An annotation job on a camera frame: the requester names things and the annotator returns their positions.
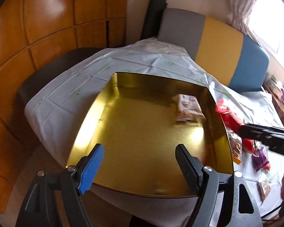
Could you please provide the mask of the purple snack packet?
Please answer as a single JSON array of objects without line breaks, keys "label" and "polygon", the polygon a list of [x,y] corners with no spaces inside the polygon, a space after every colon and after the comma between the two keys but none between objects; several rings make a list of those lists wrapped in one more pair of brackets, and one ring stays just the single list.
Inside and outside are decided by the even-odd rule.
[{"label": "purple snack packet", "polygon": [[264,147],[261,147],[256,151],[255,154],[252,154],[251,160],[256,171],[259,171],[260,169],[270,171],[270,162],[267,159],[266,150]]}]

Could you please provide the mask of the white ba zhen snack pack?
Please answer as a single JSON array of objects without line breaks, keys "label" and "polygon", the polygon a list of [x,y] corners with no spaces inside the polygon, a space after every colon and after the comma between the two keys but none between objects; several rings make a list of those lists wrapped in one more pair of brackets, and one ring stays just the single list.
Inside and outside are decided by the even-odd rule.
[{"label": "white ba zhen snack pack", "polygon": [[259,190],[261,201],[264,202],[271,190],[270,183],[265,173],[262,173],[259,177],[257,188]]}]

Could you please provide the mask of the shiny red foil snack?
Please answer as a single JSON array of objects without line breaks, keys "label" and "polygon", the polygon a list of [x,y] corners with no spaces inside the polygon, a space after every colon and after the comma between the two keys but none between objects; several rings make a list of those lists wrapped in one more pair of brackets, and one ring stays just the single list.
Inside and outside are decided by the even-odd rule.
[{"label": "shiny red foil snack", "polygon": [[215,111],[220,114],[224,125],[231,129],[234,133],[239,133],[239,128],[245,123],[226,105],[224,99],[220,99],[216,103]]}]

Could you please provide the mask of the beige printed snack pack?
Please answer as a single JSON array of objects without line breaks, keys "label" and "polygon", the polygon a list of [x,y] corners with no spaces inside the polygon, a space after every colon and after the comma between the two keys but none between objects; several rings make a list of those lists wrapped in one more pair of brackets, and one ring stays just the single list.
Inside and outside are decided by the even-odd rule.
[{"label": "beige printed snack pack", "polygon": [[206,119],[195,96],[178,94],[172,100],[176,104],[176,121],[197,122]]}]

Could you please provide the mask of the sunflower seed snack bag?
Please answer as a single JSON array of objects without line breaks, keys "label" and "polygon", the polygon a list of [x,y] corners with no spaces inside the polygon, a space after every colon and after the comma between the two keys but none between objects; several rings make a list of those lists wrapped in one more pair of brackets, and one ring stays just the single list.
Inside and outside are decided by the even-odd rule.
[{"label": "sunflower seed snack bag", "polygon": [[227,128],[232,160],[239,165],[242,161],[242,139],[230,128]]}]

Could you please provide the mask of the wooden side shelf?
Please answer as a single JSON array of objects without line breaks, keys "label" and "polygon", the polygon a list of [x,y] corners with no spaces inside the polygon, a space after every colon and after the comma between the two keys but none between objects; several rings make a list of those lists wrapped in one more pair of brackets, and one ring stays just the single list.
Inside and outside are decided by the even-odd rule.
[{"label": "wooden side shelf", "polygon": [[282,101],[280,101],[277,96],[275,94],[273,94],[273,92],[269,89],[269,87],[267,86],[267,84],[263,84],[263,88],[272,95],[272,102],[273,105],[277,111],[278,116],[281,119],[281,122],[284,126],[284,103],[282,103]]}]

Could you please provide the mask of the tissue box on shelf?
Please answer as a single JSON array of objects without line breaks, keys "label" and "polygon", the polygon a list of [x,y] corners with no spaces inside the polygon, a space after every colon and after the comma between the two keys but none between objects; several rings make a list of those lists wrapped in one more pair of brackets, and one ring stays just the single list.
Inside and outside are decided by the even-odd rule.
[{"label": "tissue box on shelf", "polygon": [[280,80],[278,80],[274,75],[267,82],[270,91],[278,98],[278,100],[284,100],[284,87]]}]

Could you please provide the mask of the gold tin box, maroon sides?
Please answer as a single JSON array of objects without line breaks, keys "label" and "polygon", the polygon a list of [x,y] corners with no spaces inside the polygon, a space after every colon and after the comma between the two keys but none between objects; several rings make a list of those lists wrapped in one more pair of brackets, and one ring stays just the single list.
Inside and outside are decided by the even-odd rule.
[{"label": "gold tin box, maroon sides", "polygon": [[[173,96],[195,96],[206,119],[176,121]],[[205,166],[232,174],[226,128],[207,87],[162,76],[116,72],[92,103],[67,166],[96,144],[105,157],[94,183],[111,190],[155,198],[192,196],[175,148],[184,144]]]}]

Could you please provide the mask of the white green-patterned tablecloth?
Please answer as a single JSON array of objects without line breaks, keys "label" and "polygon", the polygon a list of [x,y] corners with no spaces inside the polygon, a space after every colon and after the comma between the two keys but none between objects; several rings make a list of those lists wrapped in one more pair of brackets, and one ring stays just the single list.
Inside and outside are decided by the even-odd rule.
[{"label": "white green-patterned tablecloth", "polygon": [[282,126],[268,93],[238,94],[183,48],[155,39],[81,60],[34,94],[25,116],[61,166],[104,146],[92,186],[102,199],[156,226],[184,226],[197,198],[176,162],[178,144],[217,172],[242,171],[252,190],[260,177],[247,154],[233,164],[215,110],[221,99],[243,121]]}]

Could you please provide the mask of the grey yellow blue chair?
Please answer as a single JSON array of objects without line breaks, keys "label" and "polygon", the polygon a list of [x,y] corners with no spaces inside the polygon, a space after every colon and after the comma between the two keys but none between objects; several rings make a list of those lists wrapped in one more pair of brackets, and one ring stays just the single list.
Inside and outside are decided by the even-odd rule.
[{"label": "grey yellow blue chair", "polygon": [[269,56],[258,43],[228,24],[193,11],[168,8],[158,39],[184,47],[196,64],[238,93],[262,88]]}]

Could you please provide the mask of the dark brown chair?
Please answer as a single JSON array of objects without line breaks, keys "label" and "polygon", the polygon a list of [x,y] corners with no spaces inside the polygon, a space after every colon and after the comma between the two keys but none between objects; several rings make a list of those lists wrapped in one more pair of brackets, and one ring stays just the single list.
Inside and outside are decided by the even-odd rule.
[{"label": "dark brown chair", "polygon": [[23,106],[26,104],[49,82],[69,70],[81,61],[93,56],[102,48],[77,48],[66,52],[64,55],[54,59],[50,63],[38,69],[28,77],[17,91],[17,96]]}]

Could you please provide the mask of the beige tied curtain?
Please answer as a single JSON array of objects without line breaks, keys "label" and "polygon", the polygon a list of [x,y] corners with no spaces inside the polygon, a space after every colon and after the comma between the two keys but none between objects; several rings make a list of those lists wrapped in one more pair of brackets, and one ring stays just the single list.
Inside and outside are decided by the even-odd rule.
[{"label": "beige tied curtain", "polygon": [[255,1],[256,0],[230,0],[230,8],[233,14],[231,25],[259,44],[257,37],[246,24]]}]

